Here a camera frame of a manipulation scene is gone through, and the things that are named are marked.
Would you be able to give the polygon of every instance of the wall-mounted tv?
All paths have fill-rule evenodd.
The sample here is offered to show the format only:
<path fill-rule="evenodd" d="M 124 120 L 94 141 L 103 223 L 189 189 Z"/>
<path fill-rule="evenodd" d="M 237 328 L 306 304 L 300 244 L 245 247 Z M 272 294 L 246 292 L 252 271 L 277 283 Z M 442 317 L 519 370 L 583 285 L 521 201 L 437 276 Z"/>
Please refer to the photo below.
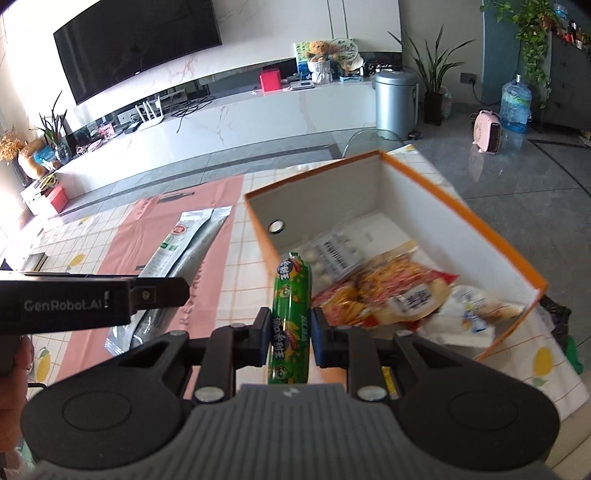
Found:
<path fill-rule="evenodd" d="M 211 0 L 100 0 L 53 36 L 76 104 L 156 65 L 222 44 Z"/>

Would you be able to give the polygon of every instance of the silver trash can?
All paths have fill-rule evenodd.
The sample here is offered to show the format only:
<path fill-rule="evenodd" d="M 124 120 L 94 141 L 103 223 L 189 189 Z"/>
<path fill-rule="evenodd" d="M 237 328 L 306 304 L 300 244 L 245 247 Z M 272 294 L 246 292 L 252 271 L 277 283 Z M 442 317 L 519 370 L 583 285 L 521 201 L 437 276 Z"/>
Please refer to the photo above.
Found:
<path fill-rule="evenodd" d="M 375 75 L 375 123 L 401 139 L 418 123 L 418 83 L 411 72 L 381 71 Z"/>

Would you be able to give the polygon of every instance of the human hand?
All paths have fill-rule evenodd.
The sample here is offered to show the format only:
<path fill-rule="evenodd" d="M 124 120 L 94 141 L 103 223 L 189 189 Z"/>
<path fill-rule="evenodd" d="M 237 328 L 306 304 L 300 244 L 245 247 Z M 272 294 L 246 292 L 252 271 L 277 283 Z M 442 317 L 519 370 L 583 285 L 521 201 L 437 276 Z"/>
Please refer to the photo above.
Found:
<path fill-rule="evenodd" d="M 0 452 L 12 450 L 21 438 L 21 413 L 27 403 L 27 368 L 32 361 L 33 344 L 24 336 L 14 356 L 12 371 L 0 378 Z"/>

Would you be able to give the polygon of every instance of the metal bolt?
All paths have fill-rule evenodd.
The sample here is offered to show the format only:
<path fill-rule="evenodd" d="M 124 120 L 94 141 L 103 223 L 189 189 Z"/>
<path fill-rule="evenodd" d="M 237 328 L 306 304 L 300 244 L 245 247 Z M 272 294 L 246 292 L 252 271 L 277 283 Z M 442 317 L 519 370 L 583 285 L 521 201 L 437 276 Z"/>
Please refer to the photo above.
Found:
<path fill-rule="evenodd" d="M 357 396 L 364 401 L 380 401 L 386 398 L 388 392 L 377 385 L 366 385 L 357 390 Z"/>
<path fill-rule="evenodd" d="M 195 392 L 195 398 L 202 403 L 215 403 L 223 398 L 223 390 L 218 387 L 202 387 Z"/>

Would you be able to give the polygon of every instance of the blue water jug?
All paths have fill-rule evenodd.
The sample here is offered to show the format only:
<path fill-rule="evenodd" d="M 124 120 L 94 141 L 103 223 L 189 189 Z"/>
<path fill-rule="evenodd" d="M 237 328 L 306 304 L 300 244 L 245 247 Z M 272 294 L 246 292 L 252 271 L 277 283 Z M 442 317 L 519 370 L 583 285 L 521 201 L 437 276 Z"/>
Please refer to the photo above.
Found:
<path fill-rule="evenodd" d="M 512 132 L 524 134 L 531 117 L 531 90 L 521 75 L 503 87 L 501 100 L 501 125 Z"/>

